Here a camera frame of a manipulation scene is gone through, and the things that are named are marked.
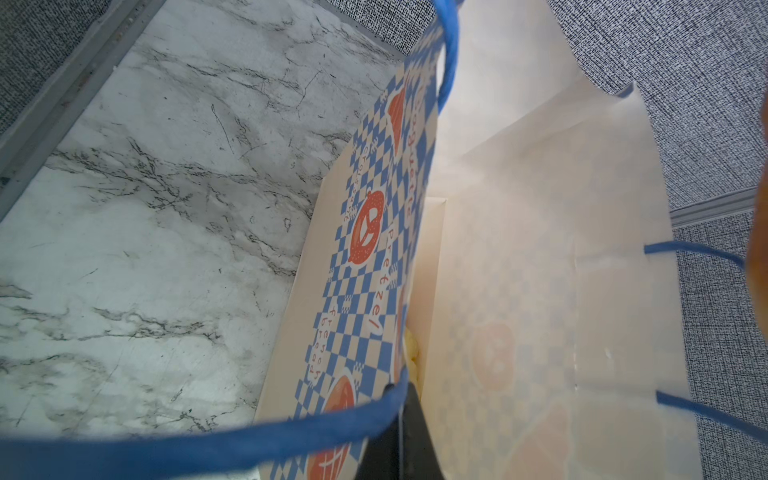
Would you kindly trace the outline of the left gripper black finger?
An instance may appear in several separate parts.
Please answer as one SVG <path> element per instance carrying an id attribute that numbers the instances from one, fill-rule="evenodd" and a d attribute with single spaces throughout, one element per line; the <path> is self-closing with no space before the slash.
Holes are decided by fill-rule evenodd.
<path id="1" fill-rule="evenodd" d="M 365 448 L 356 480 L 443 480 L 418 392 L 408 384 L 404 407 Z"/>

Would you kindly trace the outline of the pale rectangular scored bread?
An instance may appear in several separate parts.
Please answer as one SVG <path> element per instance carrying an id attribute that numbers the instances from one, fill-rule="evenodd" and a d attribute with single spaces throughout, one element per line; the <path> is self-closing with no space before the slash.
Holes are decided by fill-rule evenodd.
<path id="1" fill-rule="evenodd" d="M 420 355 L 420 348 L 417 339 L 408 328 L 405 329 L 405 355 L 410 382 L 413 383 L 416 387 L 419 387 L 418 360 Z"/>

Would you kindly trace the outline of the ridged yellow spiral bread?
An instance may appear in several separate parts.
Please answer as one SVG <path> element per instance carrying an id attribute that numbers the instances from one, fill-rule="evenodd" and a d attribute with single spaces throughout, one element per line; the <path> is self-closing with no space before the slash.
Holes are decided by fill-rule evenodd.
<path id="1" fill-rule="evenodd" d="M 753 227 L 750 233 L 746 279 L 757 325 L 767 339 L 767 163 L 755 194 Z"/>

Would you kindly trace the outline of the blue checkered paper bag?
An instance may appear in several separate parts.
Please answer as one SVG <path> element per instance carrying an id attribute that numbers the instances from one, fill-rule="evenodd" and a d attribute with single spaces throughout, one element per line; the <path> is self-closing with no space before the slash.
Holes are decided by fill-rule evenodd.
<path id="1" fill-rule="evenodd" d="M 699 479 L 637 86 L 544 1 L 390 57 L 306 1 L 167 1 L 1 222 L 5 479 Z"/>

